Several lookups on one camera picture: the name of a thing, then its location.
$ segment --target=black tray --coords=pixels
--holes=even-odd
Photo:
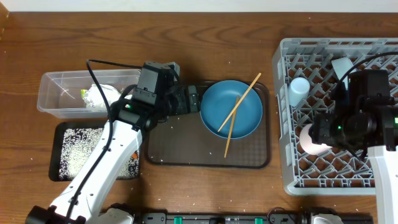
[[[106,120],[95,120],[95,121],[82,121],[82,122],[76,122],[76,121],[71,121],[71,122],[63,122],[60,123],[56,128],[55,128],[55,134],[54,134],[54,142],[53,142],[53,147],[52,147],[52,153],[51,153],[51,160],[50,160],[50,169],[49,169],[49,178],[52,181],[70,181],[70,180],[60,180],[58,175],[59,175],[59,169],[60,169],[60,162],[61,162],[61,150],[62,150],[62,144],[63,144],[63,137],[64,133],[67,129],[78,129],[78,128],[93,128],[93,129],[98,129],[98,128],[103,128],[105,125]]]
[[[216,82],[197,85],[200,96]],[[203,124],[200,113],[171,116],[167,123],[158,124],[149,133],[144,146],[148,161],[157,165],[205,166],[260,169],[271,159],[269,122],[269,92],[263,84],[253,89],[259,95],[263,114],[260,125],[249,136],[232,139],[224,158],[226,139],[210,132]]]

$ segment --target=chopsticks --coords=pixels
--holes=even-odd
[[[250,84],[249,88],[246,90],[246,92],[244,92],[242,98],[239,100],[239,102],[235,105],[235,107],[232,109],[232,111],[229,113],[228,117],[225,119],[224,123],[221,125],[221,127],[219,128],[219,131],[221,131],[221,129],[224,127],[224,125],[226,124],[226,122],[228,121],[228,119],[232,116],[233,113],[235,113],[236,108],[238,108],[238,106],[242,103],[243,99],[246,97],[246,95],[249,93],[249,91],[251,90],[251,88],[253,87],[253,85],[257,82],[257,80],[260,78],[261,73],[259,73],[257,75],[257,77],[253,80],[253,82]]]
[[[238,100],[239,100],[239,96],[236,97],[235,105],[238,103]],[[229,128],[228,140],[226,141],[224,158],[226,158],[226,153],[228,152],[229,141],[231,140],[231,135],[232,135],[232,128],[234,127],[234,122],[235,122],[235,115],[236,115],[236,110],[234,111],[234,113],[232,115],[231,127]]]

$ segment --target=wooden surface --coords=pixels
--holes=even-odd
[[[37,111],[45,72],[85,70],[88,58],[142,65],[177,62],[182,80],[260,82],[274,95],[271,57],[285,37],[397,37],[397,14],[11,13],[0,41],[0,223],[23,223],[67,186],[47,173],[61,120]],[[94,69],[111,68],[94,65]],[[262,170],[153,166],[141,160],[137,180],[117,181],[104,207],[169,212],[267,213],[325,206],[370,213],[376,198],[292,197],[282,186],[279,121],[271,103],[272,160]]]
[[[9,11],[0,2],[0,40],[8,19]]]

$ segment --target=gray dish rack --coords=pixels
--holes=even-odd
[[[272,58],[274,90],[279,105],[279,149],[284,189],[290,195],[375,195],[370,162],[348,151],[330,149],[317,156],[300,147],[299,134],[318,113],[333,110],[329,93],[338,78],[331,60],[348,57],[355,64],[375,54],[398,51],[398,39],[284,39]],[[398,97],[398,56],[377,58],[359,69],[389,72],[391,95]],[[310,81],[307,99],[289,105],[287,87],[296,77]]]

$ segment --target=white wall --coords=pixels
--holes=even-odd
[[[0,0],[9,11],[398,12],[398,0]]]

